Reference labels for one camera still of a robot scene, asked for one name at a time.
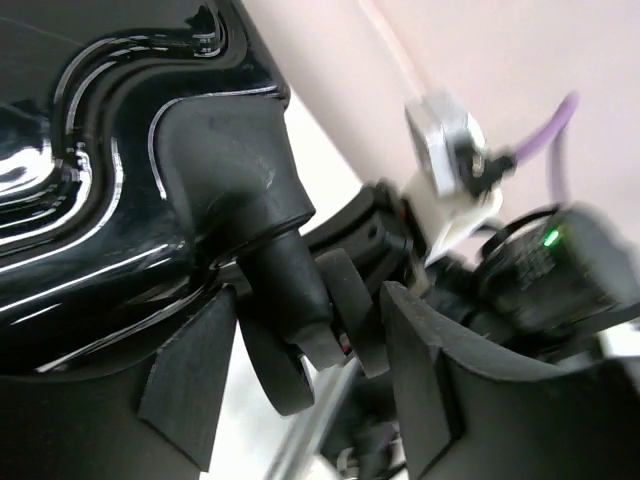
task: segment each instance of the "screw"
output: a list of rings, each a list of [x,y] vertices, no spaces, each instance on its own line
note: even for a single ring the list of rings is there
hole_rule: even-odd
[[[477,153],[471,159],[471,173],[476,178],[484,173],[484,157]]]

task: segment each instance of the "green indicator light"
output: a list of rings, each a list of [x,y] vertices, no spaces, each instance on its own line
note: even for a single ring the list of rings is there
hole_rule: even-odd
[[[550,247],[551,245],[556,243],[559,238],[560,238],[560,232],[558,230],[551,230],[549,234],[546,237],[544,237],[544,242],[542,242],[542,244],[545,247]]]

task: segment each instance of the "metal connector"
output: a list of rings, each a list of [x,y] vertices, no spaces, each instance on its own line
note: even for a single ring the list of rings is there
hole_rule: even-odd
[[[464,191],[456,151],[471,146],[482,158],[486,148],[475,118],[446,92],[407,104],[405,115],[416,153],[432,178],[437,195],[444,197]]]

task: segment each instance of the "black rubber wheel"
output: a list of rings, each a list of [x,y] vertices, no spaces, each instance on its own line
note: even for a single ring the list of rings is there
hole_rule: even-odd
[[[260,321],[253,299],[241,302],[238,321],[253,369],[273,408],[288,416],[311,407],[315,396],[301,355]]]
[[[316,259],[337,318],[368,378],[389,370],[384,327],[369,291],[343,249],[331,250]]]

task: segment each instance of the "metal rod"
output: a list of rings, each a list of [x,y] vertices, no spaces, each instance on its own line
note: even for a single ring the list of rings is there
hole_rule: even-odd
[[[318,373],[316,402],[298,414],[289,428],[265,480],[299,480],[309,468],[331,428],[335,415],[359,372],[358,361]]]

